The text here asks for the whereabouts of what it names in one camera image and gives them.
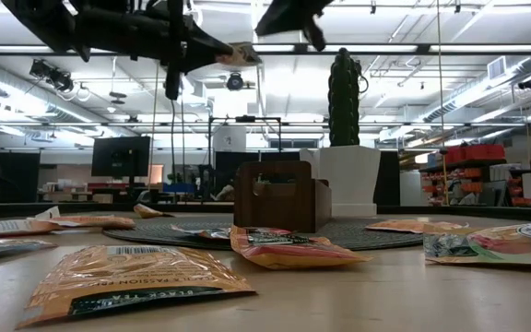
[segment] computer monitor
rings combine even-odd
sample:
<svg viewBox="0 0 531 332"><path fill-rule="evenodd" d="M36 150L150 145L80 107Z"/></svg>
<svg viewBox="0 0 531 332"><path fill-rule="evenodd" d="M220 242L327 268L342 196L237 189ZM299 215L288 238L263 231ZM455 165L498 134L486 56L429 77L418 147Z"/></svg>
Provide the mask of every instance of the computer monitor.
<svg viewBox="0 0 531 332"><path fill-rule="evenodd" d="M150 137L96 138L91 176L148 176Z"/></svg>

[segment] wooden box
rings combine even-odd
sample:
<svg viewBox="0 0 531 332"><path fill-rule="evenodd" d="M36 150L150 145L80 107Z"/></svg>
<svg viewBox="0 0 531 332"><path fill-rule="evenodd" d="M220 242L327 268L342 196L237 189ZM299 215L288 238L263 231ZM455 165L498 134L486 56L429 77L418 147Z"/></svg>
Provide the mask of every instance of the wooden box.
<svg viewBox="0 0 531 332"><path fill-rule="evenodd" d="M260 175L291 176L286 184L258 183ZM306 161L246 162L235 179L235 225L316 232L331 219L331 189L311 178Z"/></svg>

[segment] cactus plant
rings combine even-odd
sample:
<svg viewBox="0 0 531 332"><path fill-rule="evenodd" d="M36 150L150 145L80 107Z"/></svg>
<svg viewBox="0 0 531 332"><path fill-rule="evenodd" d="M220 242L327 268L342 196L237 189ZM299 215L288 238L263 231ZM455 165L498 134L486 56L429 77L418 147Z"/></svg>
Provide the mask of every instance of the cactus plant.
<svg viewBox="0 0 531 332"><path fill-rule="evenodd" d="M359 64L342 48L329 77L329 140L332 147L359 145Z"/></svg>

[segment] round mat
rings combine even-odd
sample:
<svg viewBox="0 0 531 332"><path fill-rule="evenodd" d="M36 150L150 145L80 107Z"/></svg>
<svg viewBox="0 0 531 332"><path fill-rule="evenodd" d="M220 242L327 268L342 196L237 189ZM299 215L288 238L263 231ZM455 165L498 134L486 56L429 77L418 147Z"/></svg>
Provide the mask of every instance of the round mat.
<svg viewBox="0 0 531 332"><path fill-rule="evenodd" d="M334 219L316 234L323 236L333 244L351 250L371 250L419 245L422 235L395 231L368 231L366 225L382 221L381 219ZM185 230L208 230L230 227L232 216L157 218L138 220L133 230L107 230L103 233L121 240L139 243L185 246L190 248L231 250L228 240L211 240L191 236L171 229L176 225Z"/></svg>

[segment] desk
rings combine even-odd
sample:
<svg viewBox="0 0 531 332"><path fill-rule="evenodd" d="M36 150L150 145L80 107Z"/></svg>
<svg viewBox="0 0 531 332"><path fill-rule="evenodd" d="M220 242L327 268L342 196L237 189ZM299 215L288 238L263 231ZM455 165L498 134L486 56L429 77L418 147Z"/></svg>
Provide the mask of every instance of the desk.
<svg viewBox="0 0 531 332"><path fill-rule="evenodd" d="M475 225L499 222L454 219ZM92 244L126 243L95 231L37 238L60 246L0 259L0 331L12 331L38 282L64 255ZM270 271L233 252L214 252L223 264L244 275L259 295L166 305L25 330L531 331L529 269L425 265L420 246L365 253L376 258L337 270Z"/></svg>

